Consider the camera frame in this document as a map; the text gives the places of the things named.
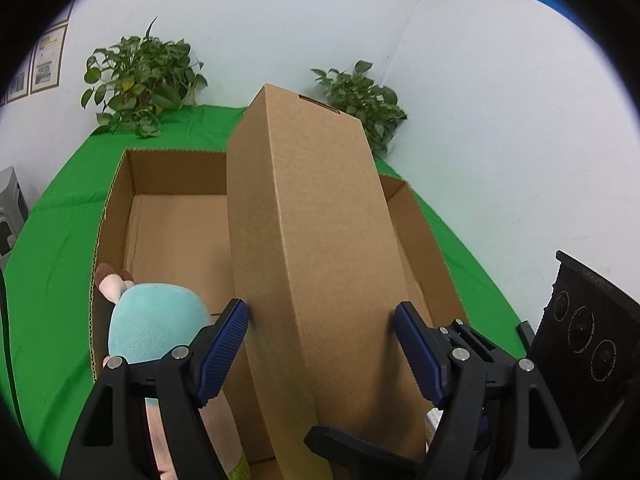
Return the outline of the pink and teal plush toy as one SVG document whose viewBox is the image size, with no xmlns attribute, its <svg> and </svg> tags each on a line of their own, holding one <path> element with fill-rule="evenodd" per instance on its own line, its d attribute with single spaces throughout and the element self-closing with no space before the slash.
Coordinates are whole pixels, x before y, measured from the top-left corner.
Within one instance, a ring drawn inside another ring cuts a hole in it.
<svg viewBox="0 0 640 480">
<path fill-rule="evenodd" d="M 94 284 L 114 304 L 107 333 L 107 356 L 130 364 L 155 361 L 177 346 L 187 346 L 212 322 L 192 290 L 163 283 L 137 284 L 126 270 L 100 263 Z M 200 409 L 210 442 L 230 479 L 250 478 L 239 431 L 226 396 L 219 393 Z"/>
</svg>

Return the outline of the green tablecloth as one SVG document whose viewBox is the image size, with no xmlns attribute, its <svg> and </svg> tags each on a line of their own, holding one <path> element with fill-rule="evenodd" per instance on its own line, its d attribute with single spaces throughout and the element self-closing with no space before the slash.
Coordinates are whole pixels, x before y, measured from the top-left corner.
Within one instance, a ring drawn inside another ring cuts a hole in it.
<svg viewBox="0 0 640 480">
<path fill-rule="evenodd" d="M 11 353 L 2 356 L 1 393 L 21 412 L 30 444 L 57 474 L 92 386 L 90 261 L 107 189 L 125 148 L 223 151 L 242 108 L 186 107 L 165 114 L 158 138 L 92 136 L 32 208 L 3 273 Z"/>
</svg>

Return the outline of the large open cardboard tray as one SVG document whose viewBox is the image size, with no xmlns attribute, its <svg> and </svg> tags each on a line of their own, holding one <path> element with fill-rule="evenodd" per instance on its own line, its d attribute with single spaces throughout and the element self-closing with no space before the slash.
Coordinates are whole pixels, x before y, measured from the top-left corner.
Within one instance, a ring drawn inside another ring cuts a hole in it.
<svg viewBox="0 0 640 480">
<path fill-rule="evenodd" d="M 93 376 L 102 372 L 111 335 L 114 296 L 104 297 L 99 283 L 106 272 L 132 273 L 134 284 L 166 283 L 191 289 L 216 321 L 235 296 L 227 208 L 226 154 L 178 150 L 127 150 L 108 190 L 94 260 L 91 299 Z M 419 197 L 401 178 L 380 175 L 392 219 L 409 300 L 428 325 L 466 319 L 434 230 L 419 206 Z M 398 388 L 410 393 L 412 421 L 400 444 L 382 434 L 363 439 L 411 458 L 424 455 L 423 413 L 431 407 L 420 398 L 406 364 L 399 367 Z M 244 347 L 224 383 L 229 403 L 222 408 L 231 422 L 231 445 L 240 444 L 252 465 L 252 477 L 278 478 L 267 428 L 260 412 Z"/>
</svg>

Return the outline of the right potted green plant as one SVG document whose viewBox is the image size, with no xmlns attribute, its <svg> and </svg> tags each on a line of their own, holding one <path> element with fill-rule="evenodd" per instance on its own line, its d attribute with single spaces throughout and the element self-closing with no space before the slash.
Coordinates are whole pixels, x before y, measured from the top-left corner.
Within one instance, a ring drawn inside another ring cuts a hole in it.
<svg viewBox="0 0 640 480">
<path fill-rule="evenodd" d="M 397 93 L 370 77 L 372 67 L 371 62 L 359 60 L 351 72 L 336 68 L 312 68 L 311 71 L 329 106 L 356 117 L 361 122 L 372 155 L 384 159 L 390 142 L 408 115 L 399 106 Z"/>
</svg>

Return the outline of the potted green plant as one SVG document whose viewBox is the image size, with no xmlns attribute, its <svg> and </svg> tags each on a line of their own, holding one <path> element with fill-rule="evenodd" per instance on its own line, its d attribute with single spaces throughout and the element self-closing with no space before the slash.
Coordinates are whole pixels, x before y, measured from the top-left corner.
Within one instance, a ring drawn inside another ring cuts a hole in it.
<svg viewBox="0 0 640 480">
<path fill-rule="evenodd" d="M 163 112 L 198 104 L 196 95 L 208 86 L 203 68 L 186 40 L 160 39 L 149 26 L 88 56 L 80 106 L 98 108 L 95 136 L 122 130 L 156 138 Z"/>
<path fill-rule="evenodd" d="M 390 142 L 408 115 L 399 106 L 397 93 L 370 77 L 372 67 L 371 62 L 359 60 L 351 72 L 336 68 L 312 68 L 311 71 L 329 106 L 356 117 L 361 122 L 372 155 L 384 159 Z"/>
</svg>

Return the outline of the left potted green plant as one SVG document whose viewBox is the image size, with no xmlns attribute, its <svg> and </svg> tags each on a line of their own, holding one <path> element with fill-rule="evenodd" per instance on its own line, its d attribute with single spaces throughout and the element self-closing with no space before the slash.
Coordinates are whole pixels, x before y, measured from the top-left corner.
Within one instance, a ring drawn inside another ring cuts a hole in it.
<svg viewBox="0 0 640 480">
<path fill-rule="evenodd" d="M 160 39 L 149 26 L 88 56 L 80 106 L 98 108 L 95 136 L 122 130 L 156 138 L 163 112 L 198 104 L 196 95 L 208 86 L 203 68 L 186 40 Z"/>
</svg>

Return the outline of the framed certificates on wall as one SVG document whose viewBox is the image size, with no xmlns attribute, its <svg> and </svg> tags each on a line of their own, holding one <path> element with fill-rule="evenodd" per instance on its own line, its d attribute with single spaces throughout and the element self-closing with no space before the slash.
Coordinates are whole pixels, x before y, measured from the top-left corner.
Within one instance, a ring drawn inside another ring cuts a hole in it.
<svg viewBox="0 0 640 480">
<path fill-rule="evenodd" d="M 62 56 L 73 5 L 73 2 L 69 3 L 37 40 L 10 80 L 1 98 L 1 105 L 56 88 L 60 84 Z"/>
</svg>

